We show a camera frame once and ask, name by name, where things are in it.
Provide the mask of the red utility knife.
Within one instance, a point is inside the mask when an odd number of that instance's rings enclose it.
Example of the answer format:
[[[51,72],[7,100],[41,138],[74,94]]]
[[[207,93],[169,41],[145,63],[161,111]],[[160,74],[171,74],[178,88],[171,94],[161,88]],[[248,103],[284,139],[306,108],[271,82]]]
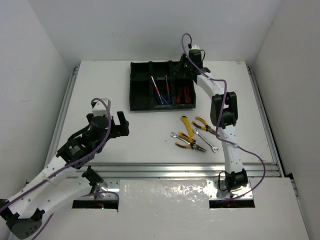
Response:
[[[183,92],[184,92],[184,100],[186,104],[189,104],[191,102],[191,98],[190,98],[190,88],[188,86],[184,86],[183,88]]]
[[[177,105],[181,104],[182,102],[182,95],[183,95],[183,90],[182,87],[179,87],[177,90],[177,95],[176,95],[176,99],[175,99],[175,103]]]

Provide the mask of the yellow pliers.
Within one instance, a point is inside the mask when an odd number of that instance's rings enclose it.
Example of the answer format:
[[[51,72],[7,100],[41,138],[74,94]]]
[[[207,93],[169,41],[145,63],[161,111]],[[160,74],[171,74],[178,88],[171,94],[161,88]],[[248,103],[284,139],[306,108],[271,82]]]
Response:
[[[199,116],[196,116],[195,119],[202,123],[202,125],[200,125],[200,124],[197,124],[195,121],[191,122],[192,125],[194,125],[197,129],[209,132],[212,135],[216,135],[217,134],[217,132],[203,118],[201,118]]]
[[[180,148],[182,148],[182,149],[197,150],[197,151],[200,151],[200,152],[203,152],[203,153],[206,153],[206,152],[207,152],[207,150],[206,150],[205,148],[199,146],[199,144],[196,142],[196,140],[193,139],[192,137],[190,137],[190,136],[188,136],[188,135],[186,135],[185,133],[180,132],[180,131],[179,131],[177,134],[178,134],[179,137],[181,137],[181,138],[183,138],[183,139],[185,139],[186,141],[189,142],[189,144],[185,143],[185,145],[180,144],[180,143],[178,143],[178,142],[175,142],[175,145],[176,145],[177,147],[180,147]]]

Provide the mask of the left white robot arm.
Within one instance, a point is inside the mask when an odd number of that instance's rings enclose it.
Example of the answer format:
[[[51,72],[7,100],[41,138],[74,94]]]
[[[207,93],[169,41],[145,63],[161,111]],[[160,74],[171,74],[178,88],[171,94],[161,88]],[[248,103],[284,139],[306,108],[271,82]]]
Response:
[[[19,240],[35,237],[43,230],[44,218],[82,196],[103,198],[108,193],[104,179],[88,166],[84,173],[62,186],[62,182],[99,154],[109,139],[129,135],[129,122],[117,112],[119,124],[106,111],[89,113],[88,125],[72,134],[45,168],[21,191],[1,199],[0,216]]]

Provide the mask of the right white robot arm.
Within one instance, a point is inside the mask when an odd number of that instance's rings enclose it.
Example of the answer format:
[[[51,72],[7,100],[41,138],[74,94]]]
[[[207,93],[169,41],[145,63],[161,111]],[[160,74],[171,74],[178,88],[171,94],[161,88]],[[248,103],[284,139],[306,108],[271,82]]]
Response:
[[[183,53],[174,70],[186,73],[204,90],[211,100],[210,120],[216,127],[216,137],[221,141],[224,154],[224,185],[221,190],[232,191],[244,187],[248,176],[243,166],[237,145],[236,123],[238,120],[238,103],[235,92],[227,92],[218,80],[212,78],[208,68],[203,67],[202,50],[191,45],[188,53]]]

